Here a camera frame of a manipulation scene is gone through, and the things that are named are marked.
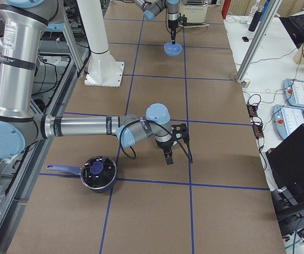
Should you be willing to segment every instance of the black monitor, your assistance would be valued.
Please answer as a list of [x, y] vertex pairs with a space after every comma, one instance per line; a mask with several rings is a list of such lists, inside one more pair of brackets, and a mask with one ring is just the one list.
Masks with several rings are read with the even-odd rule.
[[285, 186], [298, 204], [304, 202], [304, 124], [266, 157], [278, 187]]

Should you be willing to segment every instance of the white table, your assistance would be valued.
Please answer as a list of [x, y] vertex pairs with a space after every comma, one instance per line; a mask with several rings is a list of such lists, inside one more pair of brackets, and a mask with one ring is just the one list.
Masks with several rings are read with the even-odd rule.
[[[225, 27], [237, 69], [239, 69], [239, 65], [242, 63], [248, 47], [251, 44], [251, 40], [249, 42], [244, 42], [242, 37], [251, 39], [255, 34], [255, 32], [248, 31], [248, 24], [240, 24], [240, 20], [242, 19], [247, 19], [247, 17], [228, 16], [225, 20]], [[291, 51], [293, 51], [291, 54], [280, 58]], [[267, 151], [269, 148], [275, 148], [282, 142], [273, 121], [270, 121], [270, 119], [273, 115], [274, 105], [282, 105], [287, 98], [283, 91], [278, 91], [274, 99], [275, 91], [283, 88], [283, 81], [286, 78], [304, 80], [304, 65], [298, 66], [293, 60], [293, 56], [296, 52], [296, 46], [290, 39], [281, 21], [279, 18], [274, 18], [252, 62], [268, 58], [280, 59], [253, 63], [250, 65], [245, 75], [245, 78], [250, 79], [251, 83], [248, 88], [243, 88], [244, 92], [247, 92], [249, 95], [260, 94], [262, 101], [273, 102], [270, 104], [261, 103], [257, 111], [258, 116], [262, 119], [264, 124], [269, 121], [264, 129], [265, 145], [263, 151]], [[247, 93], [244, 94], [245, 101], [249, 98]], [[250, 103], [258, 101], [259, 97], [253, 96]], [[270, 170], [266, 170], [265, 173], [269, 187], [274, 189], [275, 183]], [[292, 244], [292, 241], [293, 240], [291, 239], [289, 242], [285, 243], [285, 245], [288, 246]], [[288, 249], [287, 253], [292, 253], [292, 249]], [[296, 245], [296, 253], [304, 254], [303, 243]]]

